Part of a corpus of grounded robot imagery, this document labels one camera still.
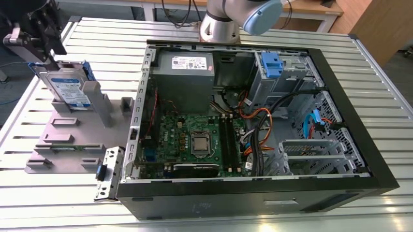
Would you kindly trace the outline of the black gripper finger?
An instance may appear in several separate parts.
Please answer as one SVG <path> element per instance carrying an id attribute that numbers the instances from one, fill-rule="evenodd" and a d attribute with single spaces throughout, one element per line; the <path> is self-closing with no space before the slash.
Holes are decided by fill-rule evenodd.
<path id="1" fill-rule="evenodd" d="M 58 62 L 55 61 L 55 56 L 51 54 L 44 54 L 44 56 L 46 56 L 46 61 L 43 63 L 43 67 L 46 68 L 46 70 L 59 71 L 60 67 L 58 65 Z"/>

